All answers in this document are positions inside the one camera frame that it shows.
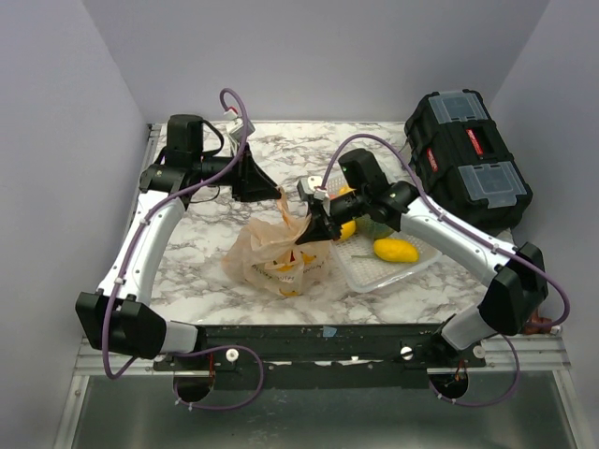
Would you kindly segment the orange banana-print plastic bag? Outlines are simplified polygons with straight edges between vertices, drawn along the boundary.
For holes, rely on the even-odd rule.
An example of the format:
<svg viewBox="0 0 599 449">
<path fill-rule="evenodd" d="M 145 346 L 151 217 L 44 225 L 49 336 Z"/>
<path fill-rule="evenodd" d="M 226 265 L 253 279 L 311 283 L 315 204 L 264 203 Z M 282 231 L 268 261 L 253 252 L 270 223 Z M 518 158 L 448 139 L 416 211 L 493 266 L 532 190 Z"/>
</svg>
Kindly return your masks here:
<svg viewBox="0 0 599 449">
<path fill-rule="evenodd" d="M 297 244 L 307 229 L 308 216 L 293 215 L 284 189 L 276 201 L 282 221 L 272 224 L 252 217 L 222 259 L 222 268 L 233 281 L 246 282 L 284 297 L 299 296 L 330 274 L 329 243 Z"/>
</svg>

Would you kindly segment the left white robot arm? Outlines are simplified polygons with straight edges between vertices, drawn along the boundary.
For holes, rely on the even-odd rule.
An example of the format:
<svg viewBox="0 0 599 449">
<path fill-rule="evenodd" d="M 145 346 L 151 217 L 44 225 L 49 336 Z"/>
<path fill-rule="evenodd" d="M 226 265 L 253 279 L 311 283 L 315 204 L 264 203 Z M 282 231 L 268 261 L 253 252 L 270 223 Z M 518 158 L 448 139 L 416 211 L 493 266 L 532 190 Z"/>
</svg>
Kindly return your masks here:
<svg viewBox="0 0 599 449">
<path fill-rule="evenodd" d="M 103 353 L 152 359 L 175 353 L 187 369 L 208 355 L 195 325 L 170 321 L 150 307 L 153 282 L 168 245 L 200 186 L 228 186 L 234 200 L 278 199 L 276 183 L 256 164 L 248 144 L 254 125 L 235 109 L 226 111 L 226 131 L 216 136 L 231 154 L 204 148 L 209 122 L 176 114 L 167 123 L 167 141 L 139 179 L 133 222 L 112 267 L 93 293 L 82 293 L 76 314 L 91 346 Z"/>
</svg>

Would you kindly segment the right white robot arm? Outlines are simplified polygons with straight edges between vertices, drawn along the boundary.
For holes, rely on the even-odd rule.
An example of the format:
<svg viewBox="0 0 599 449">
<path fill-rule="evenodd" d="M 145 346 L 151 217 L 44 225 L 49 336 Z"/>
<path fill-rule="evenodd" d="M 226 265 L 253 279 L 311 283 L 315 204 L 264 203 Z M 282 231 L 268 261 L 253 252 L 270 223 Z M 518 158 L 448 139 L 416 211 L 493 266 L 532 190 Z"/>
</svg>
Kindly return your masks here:
<svg viewBox="0 0 599 449">
<path fill-rule="evenodd" d="M 344 154 L 339 164 L 350 191 L 330 197 L 318 177 L 298 183 L 310 222 L 299 244 L 337 239 L 343 224 L 364 215 L 420 239 L 466 268 L 487 288 L 473 306 L 447 319 L 431 342 L 431 357 L 449 367 L 473 343 L 496 334 L 514 336 L 548 296 L 541 251 L 515 248 L 465 223 L 407 181 L 390 182 L 365 149 Z"/>
</svg>

